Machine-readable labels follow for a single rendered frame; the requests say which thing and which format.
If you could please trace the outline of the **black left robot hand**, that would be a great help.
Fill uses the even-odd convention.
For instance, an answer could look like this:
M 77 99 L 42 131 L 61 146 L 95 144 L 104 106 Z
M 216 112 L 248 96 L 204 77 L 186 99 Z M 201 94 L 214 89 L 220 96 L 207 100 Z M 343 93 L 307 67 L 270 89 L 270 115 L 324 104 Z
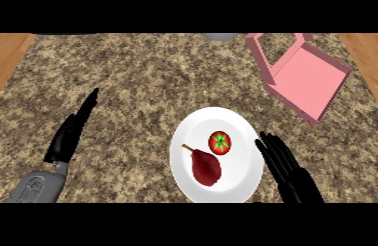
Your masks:
M 99 89 L 95 89 L 81 104 L 78 112 L 71 114 L 65 119 L 44 155 L 44 162 L 70 162 L 78 145 L 83 128 L 98 104 L 98 93 Z

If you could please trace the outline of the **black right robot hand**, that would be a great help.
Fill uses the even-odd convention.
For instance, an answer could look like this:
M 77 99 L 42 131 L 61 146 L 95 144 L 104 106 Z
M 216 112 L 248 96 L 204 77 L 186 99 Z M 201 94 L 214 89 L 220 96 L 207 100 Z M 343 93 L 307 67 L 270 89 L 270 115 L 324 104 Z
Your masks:
M 260 132 L 256 146 L 278 183 L 285 203 L 322 204 L 324 198 L 309 171 L 300 166 L 293 152 L 276 135 Z

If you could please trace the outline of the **white round plate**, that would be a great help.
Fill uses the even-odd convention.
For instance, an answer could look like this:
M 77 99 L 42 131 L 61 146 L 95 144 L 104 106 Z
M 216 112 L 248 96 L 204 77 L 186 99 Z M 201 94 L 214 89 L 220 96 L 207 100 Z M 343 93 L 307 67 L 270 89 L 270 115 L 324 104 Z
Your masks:
M 216 131 L 228 133 L 231 151 L 216 155 L 208 147 L 208 138 Z M 256 130 L 245 118 L 222 107 L 205 107 L 182 120 L 170 144 L 170 167 L 177 186 L 197 203 L 242 203 L 259 187 L 265 160 L 256 146 Z M 214 155 L 222 167 L 222 177 L 208 187 L 198 183 L 192 173 L 192 153 L 186 144 Z

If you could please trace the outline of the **red tomato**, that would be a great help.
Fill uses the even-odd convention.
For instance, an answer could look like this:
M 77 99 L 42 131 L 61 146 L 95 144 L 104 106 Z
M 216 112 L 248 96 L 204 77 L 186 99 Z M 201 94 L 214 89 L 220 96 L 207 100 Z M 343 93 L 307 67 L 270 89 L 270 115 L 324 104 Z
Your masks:
M 216 155 L 225 155 L 231 151 L 232 141 L 226 132 L 216 131 L 208 138 L 208 147 Z

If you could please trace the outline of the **pink cardboard box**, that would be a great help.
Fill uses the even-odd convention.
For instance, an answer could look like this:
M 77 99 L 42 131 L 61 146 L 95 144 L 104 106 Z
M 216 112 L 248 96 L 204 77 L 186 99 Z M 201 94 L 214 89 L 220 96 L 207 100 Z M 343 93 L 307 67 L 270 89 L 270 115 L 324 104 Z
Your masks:
M 310 33 L 296 33 L 296 42 L 273 65 L 259 42 L 262 33 L 250 33 L 247 45 L 265 78 L 265 89 L 310 125 L 325 115 L 352 68 L 309 42 Z

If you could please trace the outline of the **dark red pear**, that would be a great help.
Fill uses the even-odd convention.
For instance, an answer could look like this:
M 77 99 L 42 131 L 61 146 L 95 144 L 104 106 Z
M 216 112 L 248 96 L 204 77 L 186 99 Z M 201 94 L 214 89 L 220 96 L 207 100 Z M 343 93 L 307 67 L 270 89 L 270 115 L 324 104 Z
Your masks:
M 192 173 L 195 180 L 204 186 L 211 187 L 222 177 L 219 159 L 213 154 L 200 149 L 192 149 L 186 144 L 183 144 L 182 147 L 192 153 Z

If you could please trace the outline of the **grey round object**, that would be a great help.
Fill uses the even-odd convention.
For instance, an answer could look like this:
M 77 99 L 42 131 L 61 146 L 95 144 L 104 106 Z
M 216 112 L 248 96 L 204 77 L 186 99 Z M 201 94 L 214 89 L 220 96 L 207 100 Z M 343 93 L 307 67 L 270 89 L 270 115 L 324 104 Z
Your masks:
M 239 33 L 204 33 L 205 37 L 213 41 L 229 41 Z

